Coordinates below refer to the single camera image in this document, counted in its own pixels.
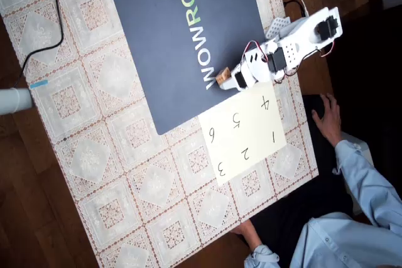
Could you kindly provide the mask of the person's right hand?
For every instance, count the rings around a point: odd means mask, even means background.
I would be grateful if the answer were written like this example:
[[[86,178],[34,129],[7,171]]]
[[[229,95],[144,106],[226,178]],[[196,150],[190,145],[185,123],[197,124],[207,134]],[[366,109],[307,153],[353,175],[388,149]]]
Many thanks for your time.
[[[331,95],[320,94],[324,106],[323,117],[320,118],[316,110],[312,110],[312,118],[321,134],[328,140],[332,147],[342,140],[340,107],[337,100]]]

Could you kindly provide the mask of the person's left hand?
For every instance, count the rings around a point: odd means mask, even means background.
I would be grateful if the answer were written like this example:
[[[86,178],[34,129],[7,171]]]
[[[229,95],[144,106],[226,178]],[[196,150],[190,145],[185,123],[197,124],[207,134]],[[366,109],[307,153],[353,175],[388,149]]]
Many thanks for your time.
[[[262,245],[262,241],[259,238],[259,235],[257,234],[257,231],[250,220],[246,220],[239,224],[237,227],[233,228],[231,230],[231,233],[242,235],[247,242],[251,252]]]

